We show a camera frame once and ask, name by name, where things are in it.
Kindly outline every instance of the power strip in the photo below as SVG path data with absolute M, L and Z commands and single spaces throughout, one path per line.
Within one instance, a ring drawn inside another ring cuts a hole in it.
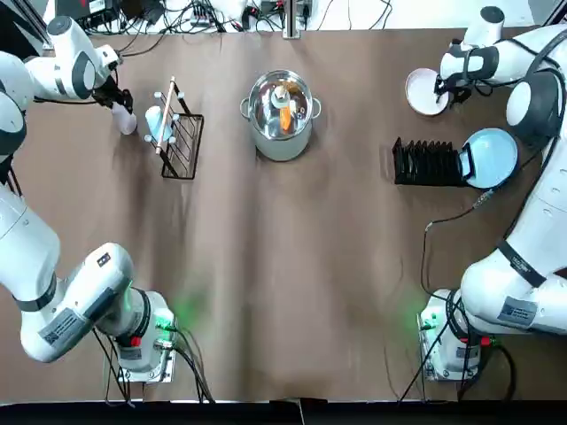
M 189 22 L 192 27 L 209 27 L 211 25 L 211 20 L 205 6 L 202 4 L 196 4 L 195 7 L 193 7 L 193 12 L 191 13 Z

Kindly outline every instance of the pot handle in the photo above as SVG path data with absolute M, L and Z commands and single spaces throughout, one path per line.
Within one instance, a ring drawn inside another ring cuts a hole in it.
M 321 101 L 316 97 L 313 98 L 313 105 L 315 104 L 317 104 L 317 106 L 319 107 L 319 111 L 311 116 L 311 120 L 316 120 L 317 118 L 319 118 L 319 115 L 321 115 L 321 110 L 322 110 Z
M 245 117 L 245 119 L 250 120 L 250 115 L 248 115 L 248 104 L 250 103 L 250 97 L 247 97 L 245 99 L 242 99 L 242 102 L 240 102 L 240 114 Z M 243 110 L 243 107 L 246 105 L 246 113 Z

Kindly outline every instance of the brown table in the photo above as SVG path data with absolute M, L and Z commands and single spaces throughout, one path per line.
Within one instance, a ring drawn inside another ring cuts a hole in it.
M 136 285 L 163 293 L 197 334 L 218 399 L 395 399 L 419 364 L 423 229 L 468 208 L 479 192 L 395 186 L 392 144 L 401 136 L 458 145 L 480 128 L 506 128 L 505 89 L 436 118 L 408 106 L 408 73 L 436 68 L 455 36 L 462 30 L 303 33 L 298 42 L 280 34 L 169 36 L 120 68 L 139 135 L 120 136 L 100 107 L 34 105 L 15 166 L 30 207 L 61 240 L 58 274 L 101 243 L 121 243 L 135 261 Z M 140 36 L 131 51 L 155 40 Z M 120 48 L 128 38 L 99 41 Z M 255 154 L 238 113 L 255 80 L 276 68 L 304 77 L 323 105 L 307 152 L 287 164 Z M 206 117 L 194 182 L 163 180 L 142 141 L 151 94 L 166 90 L 171 75 Z M 432 231 L 432 288 L 457 288 L 467 265 L 492 251 L 534 171 L 480 211 Z M 93 337 L 54 364 L 36 363 L 19 344 L 18 309 L 5 290 L 0 307 L 0 399 L 103 397 Z M 564 340 L 503 340 L 517 363 L 518 398 L 566 398 Z M 496 359 L 470 397 L 498 398 L 507 380 Z M 174 383 L 144 395 L 195 398 L 192 387 L 180 362 Z M 454 384 L 428 384 L 427 394 L 453 398 Z

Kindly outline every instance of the pot rim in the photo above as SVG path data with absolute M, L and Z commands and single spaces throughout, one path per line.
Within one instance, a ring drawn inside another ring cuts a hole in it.
M 252 112 L 252 93 L 254 92 L 255 89 L 258 89 L 261 86 L 261 84 L 263 84 L 265 81 L 267 81 L 269 77 L 271 77 L 275 74 L 279 74 L 279 73 L 289 74 L 290 76 L 295 78 L 297 81 L 299 81 L 300 85 L 305 90 L 306 99 L 308 101 L 307 102 L 306 120 L 305 120 L 305 124 L 303 125 L 303 127 L 294 135 L 280 135 L 280 136 L 276 136 L 276 137 L 266 137 L 266 135 L 263 133 L 262 129 L 258 125 L 258 120 L 256 120 L 256 117 L 251 113 Z M 309 86 L 307 86 L 307 83 L 305 82 L 305 80 L 303 80 L 297 73 L 294 73 L 293 71 L 290 71 L 288 69 L 276 69 L 275 71 L 270 71 L 269 73 L 264 73 L 258 80 L 256 80 L 256 82 L 254 83 L 254 85 L 250 89 L 250 93 L 248 94 L 248 117 L 249 117 L 249 120 L 251 121 L 251 123 L 252 123 L 253 127 L 256 129 L 256 131 L 262 137 L 264 137 L 264 139 L 269 140 L 270 142 L 290 140 L 293 137 L 299 136 L 301 133 L 303 133 L 303 130 L 305 130 L 307 128 L 307 124 L 311 122 L 312 115 L 313 115 L 313 96 L 311 95 L 311 90 L 309 89 Z

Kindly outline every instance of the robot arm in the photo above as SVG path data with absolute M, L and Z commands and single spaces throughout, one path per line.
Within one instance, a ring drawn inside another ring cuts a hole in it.
M 131 380 L 161 381 L 172 361 L 174 315 L 163 297 L 133 288 L 134 266 L 116 243 L 94 250 L 66 278 L 55 275 L 57 235 L 0 185 L 0 283 L 21 311 L 27 355 L 52 362 L 93 327 L 114 336 Z
M 112 71 L 121 64 L 116 51 L 109 45 L 95 49 L 79 25 L 68 17 L 56 17 L 47 31 L 54 57 L 31 57 L 24 63 L 0 52 L 0 93 L 11 97 L 21 112 L 34 98 L 67 100 L 92 96 L 113 110 L 123 134 L 132 133 L 136 129 L 132 96 L 128 90 L 120 90 L 112 77 Z
M 0 52 L 0 164 L 10 161 L 26 136 L 25 111 L 34 97 L 93 96 L 131 114 L 131 96 L 119 90 L 112 70 L 120 63 L 110 46 L 95 49 L 69 18 L 48 26 L 53 58 L 21 60 Z M 163 297 L 131 287 L 134 267 L 115 243 L 94 250 L 69 276 L 55 275 L 57 235 L 0 184 L 0 284 L 21 310 L 20 339 L 33 359 L 51 362 L 97 327 L 115 338 L 120 365 L 131 381 L 159 382 L 173 366 L 175 318 Z
M 468 267 L 458 291 L 436 291 L 418 316 L 421 327 L 431 326 L 420 333 L 423 352 L 439 340 L 426 370 L 440 380 L 462 378 L 467 347 L 469 377 L 476 373 L 479 341 L 463 342 L 470 332 L 567 334 L 567 280 L 555 274 L 567 267 L 567 26 L 501 40 L 503 13 L 485 8 L 479 18 L 442 58 L 434 93 L 458 97 L 479 81 L 494 87 L 516 84 L 507 104 L 508 124 L 534 154 L 547 150 L 509 236 Z M 451 314 L 448 308 L 456 302 L 462 302 L 462 312 Z M 442 333 L 446 324 L 450 330 Z

